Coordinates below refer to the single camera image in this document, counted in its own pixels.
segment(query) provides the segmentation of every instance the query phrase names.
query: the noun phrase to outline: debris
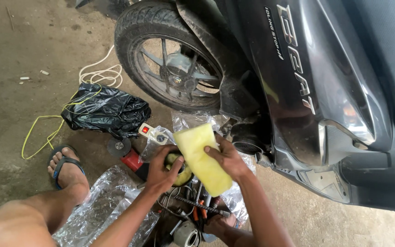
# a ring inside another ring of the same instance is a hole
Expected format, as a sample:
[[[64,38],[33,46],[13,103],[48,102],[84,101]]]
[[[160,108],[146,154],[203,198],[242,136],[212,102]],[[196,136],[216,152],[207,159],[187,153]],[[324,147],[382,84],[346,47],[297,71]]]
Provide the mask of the debris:
[[[7,9],[8,17],[10,17],[11,29],[14,31],[13,20],[11,19],[14,16],[10,14],[10,10],[8,10],[7,6],[6,6],[6,9]]]

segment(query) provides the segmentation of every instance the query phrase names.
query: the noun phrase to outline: hand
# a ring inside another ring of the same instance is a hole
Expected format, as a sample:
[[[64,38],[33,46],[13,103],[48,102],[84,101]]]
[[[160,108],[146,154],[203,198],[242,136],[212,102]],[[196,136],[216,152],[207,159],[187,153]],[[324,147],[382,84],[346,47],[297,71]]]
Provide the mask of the hand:
[[[216,142],[219,143],[219,152],[217,149],[206,146],[204,151],[212,158],[219,162],[220,166],[231,178],[239,182],[240,177],[251,172],[245,162],[240,157],[233,144],[228,142],[219,134],[216,134]]]
[[[155,156],[149,165],[145,189],[156,194],[162,194],[172,187],[178,176],[178,171],[184,163],[184,157],[179,156],[170,171],[164,166],[164,160],[169,152],[175,150],[178,150],[176,145],[162,145],[156,149]]]

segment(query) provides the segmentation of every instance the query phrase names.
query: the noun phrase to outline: flip-flop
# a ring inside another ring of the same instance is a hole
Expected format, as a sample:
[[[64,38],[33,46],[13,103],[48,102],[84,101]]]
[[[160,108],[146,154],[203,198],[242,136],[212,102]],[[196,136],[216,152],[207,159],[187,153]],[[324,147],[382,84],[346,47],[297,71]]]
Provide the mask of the flip-flop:
[[[70,145],[60,145],[60,146],[58,146],[58,147],[55,147],[55,148],[52,150],[52,152],[51,152],[51,154],[50,154],[50,158],[48,159],[47,166],[50,165],[50,161],[53,160],[53,156],[56,155],[57,152],[61,152],[61,153],[62,153],[62,149],[63,149],[63,148],[69,148],[69,149],[71,149],[71,150],[74,152],[74,154],[75,154],[77,157],[79,156],[79,155],[77,155],[76,150],[75,150],[73,147],[71,147]],[[59,160],[59,162],[57,163],[56,169],[54,170],[54,173],[53,173],[53,179],[54,179],[54,181],[56,182],[56,187],[58,188],[58,190],[61,190],[61,189],[62,189],[62,188],[58,185],[58,177],[59,177],[59,173],[60,173],[60,171],[61,171],[62,166],[63,166],[64,163],[73,163],[74,165],[78,166],[78,167],[80,168],[80,170],[82,171],[83,175],[85,175],[85,171],[83,171],[82,167],[80,166],[80,162],[79,162],[78,160],[75,160],[75,159],[72,159],[72,158],[69,158],[69,157],[65,157],[65,156],[63,155],[63,158],[62,158],[61,160]]]

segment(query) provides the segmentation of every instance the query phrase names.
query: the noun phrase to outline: yellow wire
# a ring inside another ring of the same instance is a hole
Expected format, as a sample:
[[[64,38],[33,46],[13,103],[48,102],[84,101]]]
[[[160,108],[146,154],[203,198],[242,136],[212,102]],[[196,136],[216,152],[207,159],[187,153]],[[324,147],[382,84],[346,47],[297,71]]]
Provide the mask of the yellow wire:
[[[102,86],[101,86],[100,84],[98,84],[98,85],[100,86],[100,90],[99,90],[98,92],[96,92],[94,95],[92,95],[91,97],[86,98],[86,99],[84,99],[84,100],[82,100],[82,101],[80,101],[80,102],[72,102],[72,103],[70,103],[70,102],[71,102],[71,100],[70,100],[67,104],[65,104],[65,105],[63,106],[62,111],[63,111],[63,110],[67,110],[67,111],[71,112],[70,110],[68,110],[68,109],[66,108],[67,106],[69,106],[69,105],[79,105],[79,104],[82,104],[82,103],[84,103],[85,101],[87,101],[88,99],[91,99],[92,97],[96,96],[98,93],[100,93],[100,91],[101,91],[101,89],[102,89]],[[33,155],[31,155],[30,157],[25,158],[25,156],[24,156],[25,144],[27,144],[27,140],[29,139],[31,132],[32,132],[34,126],[36,125],[36,122],[37,122],[41,117],[58,117],[58,118],[61,118],[62,121],[61,121],[61,123],[60,123],[60,125],[59,125],[59,128],[58,128],[55,132],[52,132],[52,133],[47,137],[47,142],[46,142],[39,150],[37,150],[36,153],[34,153]],[[62,116],[60,116],[60,115],[43,115],[43,116],[38,116],[38,117],[36,118],[36,120],[33,122],[33,125],[32,125],[32,127],[30,128],[30,131],[28,132],[27,136],[25,137],[24,144],[22,145],[22,151],[21,151],[21,156],[22,156],[22,158],[23,158],[24,160],[28,160],[28,159],[32,158],[32,157],[35,156],[37,153],[39,153],[43,148],[45,148],[45,146],[47,146],[47,144],[49,144],[50,147],[51,147],[52,149],[54,149],[54,148],[53,148],[53,145],[51,144],[51,140],[58,134],[58,132],[60,131],[60,129],[61,129],[62,126],[63,126],[64,121],[65,121],[65,120],[63,120]]]

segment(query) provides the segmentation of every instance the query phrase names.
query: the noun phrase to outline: concrete floor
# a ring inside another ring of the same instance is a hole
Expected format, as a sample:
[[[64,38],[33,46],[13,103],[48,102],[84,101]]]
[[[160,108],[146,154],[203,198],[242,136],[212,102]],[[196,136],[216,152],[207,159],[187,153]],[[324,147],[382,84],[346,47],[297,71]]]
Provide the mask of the concrete floor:
[[[79,70],[103,58],[112,45],[114,22],[91,6],[76,10],[74,2],[0,0],[0,205],[54,189],[46,169],[50,149],[24,160],[24,138],[36,117],[60,114],[78,87]],[[15,31],[6,6],[14,16]],[[112,54],[98,69],[117,63]],[[19,84],[21,76],[31,80]],[[170,109],[142,92],[125,73],[123,77],[120,89],[150,103],[153,114],[148,123],[171,129]],[[38,122],[25,153],[33,154],[58,123],[58,119]],[[92,184],[120,163],[108,154],[108,139],[109,134],[72,131],[64,125],[53,143],[78,149]],[[144,143],[144,138],[133,142],[139,151]],[[257,176],[297,246],[395,246],[395,212],[332,202],[270,169],[257,167]]]

